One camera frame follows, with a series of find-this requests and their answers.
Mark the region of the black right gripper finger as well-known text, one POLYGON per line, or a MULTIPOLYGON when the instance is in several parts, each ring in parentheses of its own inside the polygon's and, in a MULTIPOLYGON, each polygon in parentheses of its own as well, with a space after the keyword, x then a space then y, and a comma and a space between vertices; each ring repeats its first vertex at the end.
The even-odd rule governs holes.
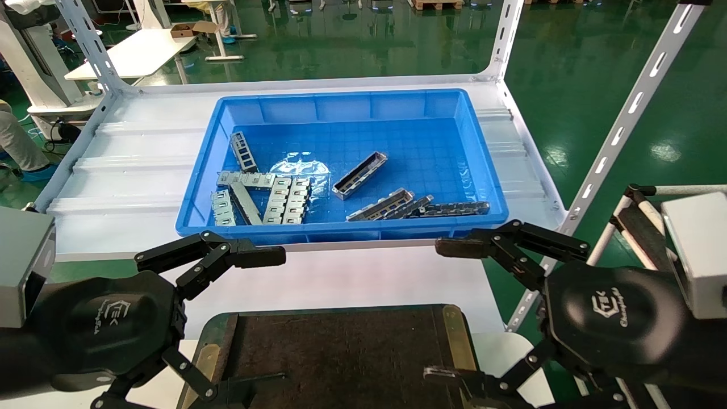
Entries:
POLYGON ((527 251, 556 261, 587 261, 585 241, 520 220, 494 229, 472 229, 460 238, 436 239, 436 253, 447 258, 491 258, 530 291, 544 287, 545 269, 527 251))

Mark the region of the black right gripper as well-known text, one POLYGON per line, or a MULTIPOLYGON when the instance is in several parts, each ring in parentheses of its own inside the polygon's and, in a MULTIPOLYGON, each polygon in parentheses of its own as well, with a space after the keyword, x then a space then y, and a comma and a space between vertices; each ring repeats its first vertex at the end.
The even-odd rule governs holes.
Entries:
POLYGON ((452 366, 428 382, 455 387, 477 408, 537 408, 519 389, 548 361, 576 375, 724 393, 725 319, 694 318, 676 279, 632 266, 564 264, 544 281, 543 339, 501 377, 480 370, 477 337, 451 340, 452 366))

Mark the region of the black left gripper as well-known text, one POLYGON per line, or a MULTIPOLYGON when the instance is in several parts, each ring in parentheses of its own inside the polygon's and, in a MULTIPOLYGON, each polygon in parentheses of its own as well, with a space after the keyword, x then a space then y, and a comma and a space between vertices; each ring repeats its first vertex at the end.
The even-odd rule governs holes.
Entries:
POLYGON ((44 285, 21 328, 2 328, 4 394, 76 393, 111 383, 91 408, 148 408, 126 400, 165 368, 197 393, 190 408, 249 408, 263 383, 286 373, 233 377, 213 384, 179 350, 183 300, 193 300, 228 269, 281 266, 281 246, 259 248, 249 239, 213 231, 185 236, 135 256, 135 276, 89 278, 44 285), (158 276, 193 262, 176 287, 158 276))

